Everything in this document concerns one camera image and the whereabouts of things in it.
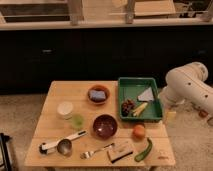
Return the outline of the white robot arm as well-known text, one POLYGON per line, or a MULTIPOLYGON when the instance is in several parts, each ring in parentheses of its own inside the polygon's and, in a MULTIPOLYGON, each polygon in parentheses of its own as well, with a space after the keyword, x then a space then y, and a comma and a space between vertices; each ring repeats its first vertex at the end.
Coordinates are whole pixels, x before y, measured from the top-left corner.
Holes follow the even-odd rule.
POLYGON ((208 69, 201 62, 192 62, 171 69, 165 77, 166 86, 159 93, 164 108, 179 105, 185 99, 211 114, 207 120, 213 127, 213 87, 205 83, 208 69))

